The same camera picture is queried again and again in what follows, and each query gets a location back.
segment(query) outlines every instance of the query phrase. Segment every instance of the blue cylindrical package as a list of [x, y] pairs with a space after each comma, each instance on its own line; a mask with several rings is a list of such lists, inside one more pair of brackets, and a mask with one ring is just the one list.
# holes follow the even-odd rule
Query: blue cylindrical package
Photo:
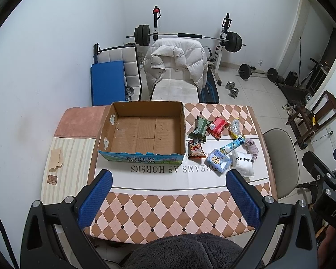
[[231, 151], [235, 150], [238, 146], [242, 145], [244, 141], [245, 141], [245, 137], [241, 135], [235, 141], [221, 147], [220, 151], [223, 154], [229, 154]]
[[214, 149], [209, 156], [207, 157], [207, 161], [212, 164], [214, 168], [216, 168], [220, 173], [223, 173], [230, 169], [230, 164], [232, 160], [228, 158], [226, 155], [222, 154], [217, 149]]

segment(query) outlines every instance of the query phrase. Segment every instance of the green snack package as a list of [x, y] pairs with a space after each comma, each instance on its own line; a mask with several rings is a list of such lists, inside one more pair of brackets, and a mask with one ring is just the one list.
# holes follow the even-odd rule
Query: green snack package
[[207, 131], [208, 125], [211, 124], [213, 121], [207, 120], [203, 117], [198, 116], [196, 121], [196, 127], [194, 131], [189, 133], [189, 137], [193, 139], [199, 139], [202, 142], [206, 142], [207, 138], [205, 137], [205, 133]]

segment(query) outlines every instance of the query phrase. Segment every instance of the black weight plate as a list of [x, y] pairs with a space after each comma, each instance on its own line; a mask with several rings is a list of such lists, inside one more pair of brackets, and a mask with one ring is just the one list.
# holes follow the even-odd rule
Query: black weight plate
[[237, 46], [235, 47], [233, 53], [240, 51], [242, 44], [243, 44], [243, 41], [241, 40], [240, 35], [237, 34]]
[[139, 44], [139, 43], [138, 43], [138, 27], [136, 27], [136, 28], [134, 29], [134, 42], [135, 42], [136, 44]]
[[279, 75], [278, 71], [276, 71], [274, 68], [268, 69], [267, 77], [271, 82], [275, 83], [278, 78], [278, 75]]
[[143, 31], [143, 25], [141, 24], [140, 26], [138, 26], [138, 30], [137, 30], [137, 40], [136, 40], [136, 44], [143, 46], [143, 36], [142, 36], [142, 31]]
[[240, 78], [242, 78], [243, 80], [249, 79], [250, 75], [252, 74], [252, 70], [247, 64], [242, 64], [239, 68], [239, 71], [244, 71], [239, 72]]
[[225, 49], [228, 52], [233, 52], [234, 49], [237, 46], [237, 36], [235, 32], [228, 32], [228, 34], [226, 35], [226, 39], [228, 39], [229, 41], [225, 42]]
[[143, 25], [143, 30], [142, 30], [142, 39], [143, 39], [143, 45], [148, 46], [149, 41], [151, 40], [151, 37], [149, 36], [149, 25]]

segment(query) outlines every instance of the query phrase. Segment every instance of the snack package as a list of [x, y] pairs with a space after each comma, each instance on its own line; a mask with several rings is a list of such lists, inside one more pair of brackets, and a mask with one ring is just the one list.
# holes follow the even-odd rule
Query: snack package
[[188, 158], [203, 159], [207, 156], [203, 152], [200, 141], [197, 139], [191, 139], [188, 142]]
[[238, 138], [240, 135], [240, 122], [239, 119], [234, 119], [230, 124], [230, 133], [234, 138]]
[[224, 119], [216, 117], [213, 123], [208, 127], [207, 131], [216, 139], [220, 139], [221, 132], [223, 131], [224, 128], [227, 127], [227, 125], [228, 122], [226, 122]]
[[216, 168], [220, 173], [223, 173], [230, 169], [231, 160], [227, 156], [223, 155], [217, 149], [214, 149], [207, 158], [207, 162]]
[[243, 177], [253, 177], [253, 155], [239, 151], [232, 151], [231, 154], [233, 155], [232, 169], [237, 169]]
[[198, 116], [197, 125], [188, 136], [193, 139], [199, 139], [202, 142], [206, 142], [207, 138], [205, 137], [205, 133], [207, 132], [208, 125], [212, 123], [212, 121], [209, 121], [203, 117]]
[[220, 151], [223, 154], [229, 154], [232, 150], [235, 150], [238, 146], [242, 145], [245, 141], [245, 137], [243, 135], [239, 136], [236, 140], [233, 142], [223, 146], [220, 148]]

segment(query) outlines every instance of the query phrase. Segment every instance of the white package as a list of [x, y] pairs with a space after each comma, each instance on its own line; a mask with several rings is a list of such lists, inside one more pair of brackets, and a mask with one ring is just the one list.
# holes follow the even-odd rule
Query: white package
[[233, 167], [232, 169], [237, 169], [243, 177], [253, 177], [253, 155], [242, 153], [239, 151], [232, 151], [233, 156]]

